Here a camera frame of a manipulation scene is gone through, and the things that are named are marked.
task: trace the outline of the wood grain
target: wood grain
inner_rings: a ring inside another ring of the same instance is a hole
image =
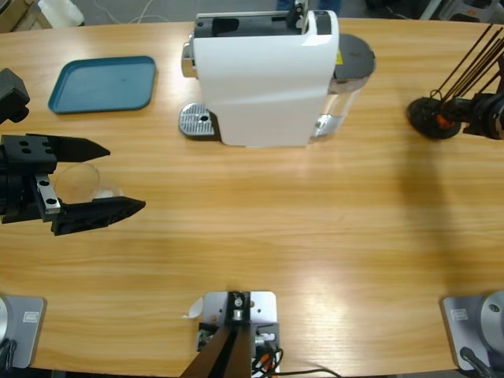
[[[1,66],[24,78],[30,116],[3,134],[81,136],[109,148],[95,165],[146,208],[114,226],[53,237],[39,221],[0,227],[0,292],[48,307],[35,366],[173,376],[195,352],[181,317],[206,291],[278,296],[284,369],[346,376],[452,369],[439,301],[504,287],[504,143],[419,136],[407,105],[439,85],[484,25],[343,20],[378,69],[343,128],[298,149],[186,140],[180,109],[191,24],[0,35]],[[57,116],[61,68],[146,54],[152,102],[134,112]]]

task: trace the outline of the cable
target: cable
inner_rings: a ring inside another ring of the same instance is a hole
[[[461,357],[467,361],[482,378],[497,378],[494,370],[482,362],[473,352],[472,349],[464,346],[460,349]]]
[[[158,14],[145,14],[146,11],[149,9],[149,6],[150,4],[152,3],[153,0],[149,0],[147,2],[147,4],[145,5],[145,7],[143,8],[142,10],[142,13],[140,14],[139,17],[135,17],[133,20],[129,21],[129,22],[123,22],[121,20],[118,20],[107,8],[105,8],[104,6],[100,5],[98,3],[98,0],[94,0],[94,6],[96,6],[98,9],[100,9],[101,11],[105,12],[105,14],[107,15],[107,17],[114,23],[114,24],[133,24],[133,23],[137,23],[137,24],[140,24],[142,22],[142,20],[146,19],[146,18],[157,18],[159,20],[163,20],[164,22],[169,22],[170,20],[168,18],[165,18],[163,16],[159,16]]]
[[[140,13],[140,18],[139,18],[139,21],[137,22],[137,24],[139,24],[140,22],[142,22],[143,16],[145,16],[145,12],[147,11],[147,8],[149,8],[150,4],[152,4],[153,1],[154,0],[149,0],[147,2],[147,4],[145,5],[145,7],[143,8],[143,11]]]
[[[332,370],[327,368],[300,370],[297,372],[277,372],[276,368],[278,368],[278,366],[280,365],[283,357],[283,349],[278,348],[274,350],[273,348],[271,348],[271,346],[267,346],[265,348],[265,352],[262,355],[257,356],[252,363],[252,376],[255,376],[260,372],[262,373],[262,375],[259,376],[260,378],[267,378],[270,376],[300,376],[303,374],[314,374],[316,372],[327,372],[335,378],[342,378],[337,372],[333,372]]]
[[[300,370],[298,372],[268,372],[267,374],[265,374],[265,376],[301,376],[302,374],[314,374],[316,372],[328,372],[336,378],[341,378],[341,376],[337,372],[333,372],[332,370],[326,368]]]
[[[116,24],[123,24],[124,22],[119,21],[116,17],[113,16],[111,12],[107,8],[104,8],[103,6],[100,6],[98,4],[98,0],[94,0],[94,6],[96,6],[98,9],[102,10],[103,12],[106,13],[106,15],[109,17],[110,20],[112,20]]]

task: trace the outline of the black mechanical claw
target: black mechanical claw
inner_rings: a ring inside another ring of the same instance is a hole
[[[100,198],[88,203],[62,204],[51,231],[56,235],[104,228],[129,218],[145,207],[144,201],[126,197]]]
[[[0,124],[19,122],[30,101],[23,80],[0,71]],[[83,138],[54,135],[3,135],[0,139],[0,217],[2,223],[42,219],[55,235],[107,227],[137,213],[145,202],[126,197],[100,198],[67,205],[54,192],[49,175],[59,161],[80,163],[110,155]]]

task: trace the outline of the teal plastic tray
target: teal plastic tray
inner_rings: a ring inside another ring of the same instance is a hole
[[[152,57],[106,57],[71,61],[49,98],[55,113],[141,109],[150,102],[156,64]]]

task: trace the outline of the clear plastic cup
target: clear plastic cup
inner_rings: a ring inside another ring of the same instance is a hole
[[[123,195],[123,191],[94,165],[78,163],[60,173],[54,184],[56,195],[67,204]]]

